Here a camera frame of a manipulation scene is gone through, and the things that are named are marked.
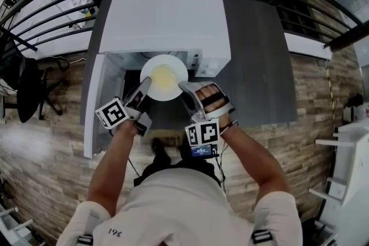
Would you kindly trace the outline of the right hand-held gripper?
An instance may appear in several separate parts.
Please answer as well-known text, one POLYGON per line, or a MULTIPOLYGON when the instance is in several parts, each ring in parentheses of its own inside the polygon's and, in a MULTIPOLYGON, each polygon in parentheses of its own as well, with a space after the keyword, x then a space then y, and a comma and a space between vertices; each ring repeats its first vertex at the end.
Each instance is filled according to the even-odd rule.
POLYGON ((182 81, 178 83, 179 88, 182 90, 181 98, 192 121, 192 124, 185 128, 191 147, 210 145, 218 142, 222 132, 222 129, 219 127, 219 118, 235 110, 229 97, 219 88, 220 94, 224 96, 225 105, 213 112, 205 112, 196 91, 211 84, 219 88, 213 81, 182 81))

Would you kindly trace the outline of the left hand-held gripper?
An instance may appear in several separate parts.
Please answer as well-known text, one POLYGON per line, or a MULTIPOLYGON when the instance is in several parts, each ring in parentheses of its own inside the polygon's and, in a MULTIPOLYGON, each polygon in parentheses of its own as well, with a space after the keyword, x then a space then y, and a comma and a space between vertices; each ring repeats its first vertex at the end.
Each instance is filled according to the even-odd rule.
POLYGON ((142 137, 145 136, 152 125, 152 120, 146 112, 141 112, 138 108, 148 94, 151 84, 151 77, 145 77, 139 85, 129 91, 123 99, 124 104, 116 97, 95 110, 103 127, 112 130, 124 121, 131 120, 138 130, 138 134, 142 137))

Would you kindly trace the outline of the person's right hand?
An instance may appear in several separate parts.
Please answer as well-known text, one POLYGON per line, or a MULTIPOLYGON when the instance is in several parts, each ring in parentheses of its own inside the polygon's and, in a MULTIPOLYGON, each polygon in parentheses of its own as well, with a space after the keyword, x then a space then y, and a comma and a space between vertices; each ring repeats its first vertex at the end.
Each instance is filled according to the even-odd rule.
POLYGON ((197 95, 206 113, 213 112, 225 105, 224 96, 214 84, 202 87, 197 91, 197 95))

